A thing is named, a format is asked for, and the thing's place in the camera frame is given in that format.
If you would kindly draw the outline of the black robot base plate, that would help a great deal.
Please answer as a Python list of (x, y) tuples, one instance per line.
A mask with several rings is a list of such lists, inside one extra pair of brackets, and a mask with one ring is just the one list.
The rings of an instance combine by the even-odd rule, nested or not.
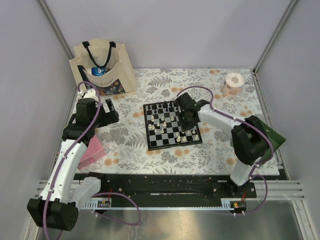
[(253, 182), (236, 186), (227, 175), (77, 173), (74, 179), (101, 180), (101, 193), (130, 197), (139, 208), (220, 207), (222, 199), (255, 199)]

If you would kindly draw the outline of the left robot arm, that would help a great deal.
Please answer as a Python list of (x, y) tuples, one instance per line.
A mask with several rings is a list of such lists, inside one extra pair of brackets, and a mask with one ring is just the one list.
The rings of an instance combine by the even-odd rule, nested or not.
[(93, 98), (78, 100), (76, 112), (63, 130), (56, 166), (39, 197), (31, 198), (27, 204), (27, 210), (38, 227), (71, 231), (79, 211), (90, 198), (107, 195), (108, 184), (96, 177), (85, 179), (75, 190), (71, 190), (71, 185), (95, 130), (118, 121), (119, 114), (111, 99), (104, 103)]

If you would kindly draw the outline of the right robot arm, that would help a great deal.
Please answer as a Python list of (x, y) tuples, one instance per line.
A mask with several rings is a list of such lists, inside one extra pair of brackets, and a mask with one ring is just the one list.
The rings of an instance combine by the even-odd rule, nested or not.
[(274, 154), (262, 121), (254, 115), (248, 118), (232, 116), (214, 108), (211, 101), (201, 99), (196, 102), (186, 92), (178, 93), (175, 102), (180, 108), (178, 119), (184, 132), (202, 122), (230, 135), (237, 163), (230, 175), (233, 182), (228, 184), (227, 191), (231, 197), (239, 198), (245, 193), (244, 184), (253, 178), (254, 170), (262, 160), (267, 161)]

